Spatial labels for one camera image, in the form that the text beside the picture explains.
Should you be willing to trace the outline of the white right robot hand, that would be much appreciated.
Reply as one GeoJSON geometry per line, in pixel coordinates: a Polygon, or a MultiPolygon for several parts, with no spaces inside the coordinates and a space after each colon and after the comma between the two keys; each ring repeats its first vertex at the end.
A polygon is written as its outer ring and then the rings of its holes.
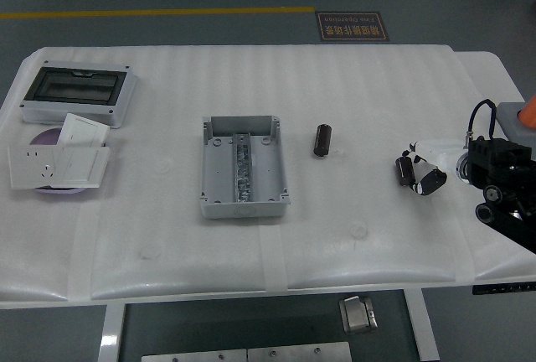
{"type": "Polygon", "coordinates": [[[451,175],[460,177],[461,161],[466,150],[456,139],[429,139],[411,143],[395,160],[395,171],[400,186],[426,196],[434,193],[451,175]],[[415,177],[414,166],[424,162],[432,169],[420,179],[415,177]]]}

